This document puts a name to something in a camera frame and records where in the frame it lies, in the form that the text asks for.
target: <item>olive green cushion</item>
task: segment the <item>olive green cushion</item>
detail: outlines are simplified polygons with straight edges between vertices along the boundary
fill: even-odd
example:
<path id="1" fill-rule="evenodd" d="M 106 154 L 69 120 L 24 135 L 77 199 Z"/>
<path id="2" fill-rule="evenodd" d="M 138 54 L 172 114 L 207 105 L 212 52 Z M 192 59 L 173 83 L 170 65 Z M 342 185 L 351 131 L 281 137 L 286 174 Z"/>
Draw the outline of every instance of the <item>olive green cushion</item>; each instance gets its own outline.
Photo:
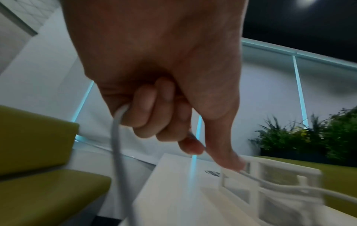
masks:
<path id="1" fill-rule="evenodd" d="M 323 174 L 323 188 L 357 197 L 357 168 L 304 162 L 291 159 L 280 159 L 266 156 L 259 157 L 319 169 Z M 353 204 L 330 196 L 325 196 L 325 203 L 331 208 L 357 217 L 357 204 Z"/>
<path id="2" fill-rule="evenodd" d="M 0 106 L 0 175 L 66 164 L 77 123 Z"/>
<path id="3" fill-rule="evenodd" d="M 1 226 L 57 226 L 105 194 L 111 178 L 56 170 L 0 182 Z"/>

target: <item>white table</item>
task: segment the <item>white table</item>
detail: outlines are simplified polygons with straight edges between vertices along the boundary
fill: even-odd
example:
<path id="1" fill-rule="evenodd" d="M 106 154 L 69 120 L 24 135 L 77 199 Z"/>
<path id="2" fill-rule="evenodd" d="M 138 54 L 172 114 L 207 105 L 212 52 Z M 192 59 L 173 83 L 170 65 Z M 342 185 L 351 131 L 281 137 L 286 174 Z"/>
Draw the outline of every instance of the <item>white table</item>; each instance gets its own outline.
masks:
<path id="1" fill-rule="evenodd" d="M 216 163 L 164 154 L 134 201 L 139 226 L 258 226 L 218 191 Z M 357 218 L 326 207 L 330 226 Z M 126 226 L 124 220 L 120 226 Z"/>

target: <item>finger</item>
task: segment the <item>finger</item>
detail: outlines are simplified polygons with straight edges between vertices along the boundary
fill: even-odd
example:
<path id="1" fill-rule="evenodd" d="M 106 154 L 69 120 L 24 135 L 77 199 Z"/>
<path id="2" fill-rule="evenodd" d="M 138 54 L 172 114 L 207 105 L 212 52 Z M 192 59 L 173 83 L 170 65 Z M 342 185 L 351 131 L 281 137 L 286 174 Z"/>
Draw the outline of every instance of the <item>finger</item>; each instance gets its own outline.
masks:
<path id="1" fill-rule="evenodd" d="M 204 120 L 206 152 L 221 167 L 239 172 L 245 162 L 232 149 L 231 128 L 237 113 L 239 101 L 219 119 Z"/>
<path id="2" fill-rule="evenodd" d="M 133 128 L 144 126 L 150 118 L 157 97 L 153 85 L 143 85 L 135 91 L 130 108 L 123 115 L 121 124 Z"/>
<path id="3" fill-rule="evenodd" d="M 187 137 L 191 125 L 192 106 L 184 98 L 175 101 L 169 125 L 156 134 L 159 141 L 180 141 Z"/>
<path id="4" fill-rule="evenodd" d="M 174 112 L 175 83 L 167 78 L 155 82 L 158 91 L 155 106 L 146 125 L 134 128 L 134 133 L 141 138 L 149 138 L 163 130 L 171 121 Z"/>
<path id="5" fill-rule="evenodd" d="M 205 150 L 203 144 L 192 133 L 189 133 L 185 139 L 178 143 L 180 149 L 189 155 L 200 155 Z"/>

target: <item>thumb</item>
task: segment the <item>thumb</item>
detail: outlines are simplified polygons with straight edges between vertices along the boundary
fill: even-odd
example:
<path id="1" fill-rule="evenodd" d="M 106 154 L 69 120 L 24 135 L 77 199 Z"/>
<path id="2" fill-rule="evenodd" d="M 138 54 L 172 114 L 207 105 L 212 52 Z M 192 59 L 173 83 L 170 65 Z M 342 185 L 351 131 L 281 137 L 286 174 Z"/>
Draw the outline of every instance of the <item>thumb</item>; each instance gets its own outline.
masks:
<path id="1" fill-rule="evenodd" d="M 203 119 L 205 123 L 206 152 L 221 167 L 239 172 L 245 166 L 245 161 L 233 150 L 231 144 L 231 129 L 239 108 L 239 99 L 222 117 L 214 120 Z"/>

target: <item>planter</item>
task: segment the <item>planter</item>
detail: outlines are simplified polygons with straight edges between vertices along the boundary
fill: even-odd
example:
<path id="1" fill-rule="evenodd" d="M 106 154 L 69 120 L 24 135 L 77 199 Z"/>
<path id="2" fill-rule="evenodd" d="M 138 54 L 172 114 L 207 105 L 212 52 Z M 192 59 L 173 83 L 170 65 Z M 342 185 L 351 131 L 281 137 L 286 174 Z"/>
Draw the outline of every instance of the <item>planter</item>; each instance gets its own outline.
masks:
<path id="1" fill-rule="evenodd" d="M 329 165 L 338 165 L 338 166 L 349 166 L 357 167 L 357 159 L 347 159 L 345 162 L 338 162 L 335 160 L 328 159 L 321 153 L 297 153 L 296 151 L 286 151 L 286 152 L 274 152 L 266 151 L 263 148 L 260 149 L 261 156 L 269 156 L 281 159 L 291 159 L 305 162 L 315 162 Z"/>

